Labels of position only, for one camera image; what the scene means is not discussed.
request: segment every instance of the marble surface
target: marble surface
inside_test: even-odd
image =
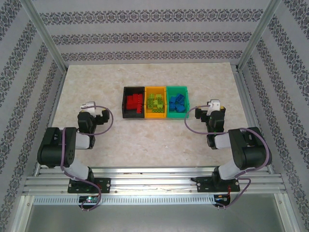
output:
[[[80,106],[89,101],[113,112],[113,127],[96,137],[94,148],[76,150],[76,157],[91,167],[213,166],[232,159],[230,149],[212,150],[206,136],[190,132],[183,120],[122,119],[125,86],[168,85],[187,86],[191,107],[220,99],[226,107],[225,130],[247,127],[229,63],[70,66],[53,126],[78,127]],[[206,131],[194,112],[188,124]]]

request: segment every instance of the wallpaper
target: wallpaper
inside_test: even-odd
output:
[[[274,169],[283,176],[301,231],[309,231],[307,10],[305,1],[283,1],[243,70]]]
[[[0,232],[32,175],[62,73],[18,0],[0,0]]]
[[[269,0],[35,0],[67,64],[237,64]]]

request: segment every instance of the plastic bin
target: plastic bin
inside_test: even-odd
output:
[[[161,94],[163,101],[164,113],[153,113],[152,109],[147,109],[147,99],[150,94]],[[145,118],[166,118],[167,115],[167,100],[166,100],[166,87],[165,86],[146,86],[145,87]]]
[[[184,95],[184,106],[185,106],[185,112],[178,113],[176,111],[170,112],[169,111],[169,100],[171,97],[176,97],[176,95],[180,93]],[[190,109],[190,103],[189,103],[189,95],[188,95],[188,89],[187,86],[166,86],[166,95],[167,95],[167,117],[168,118],[184,118],[185,114]]]
[[[141,113],[137,113],[137,110],[128,110],[126,109],[126,100],[128,96],[133,94],[142,94],[143,98],[141,101]],[[145,98],[145,87],[124,87],[124,95],[122,99],[122,118],[144,118],[144,98]]]

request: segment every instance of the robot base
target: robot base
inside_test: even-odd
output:
[[[201,176],[191,178],[197,184],[197,192],[228,192],[230,186],[231,192],[239,192],[239,182],[236,179],[222,180],[218,168],[215,168],[212,176]]]
[[[93,183],[100,187],[102,193],[110,193],[110,189],[111,189],[111,179],[110,178],[95,178]],[[68,193],[94,194],[94,193],[98,193],[98,189],[82,181],[75,181],[75,180],[70,179]]]

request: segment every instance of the patterned wallpaper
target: patterned wallpaper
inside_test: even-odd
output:
[[[260,127],[301,231],[309,231],[308,4],[283,1],[243,70]]]
[[[18,0],[0,0],[0,232],[10,231],[62,77]]]
[[[68,64],[237,64],[269,0],[35,0]]]

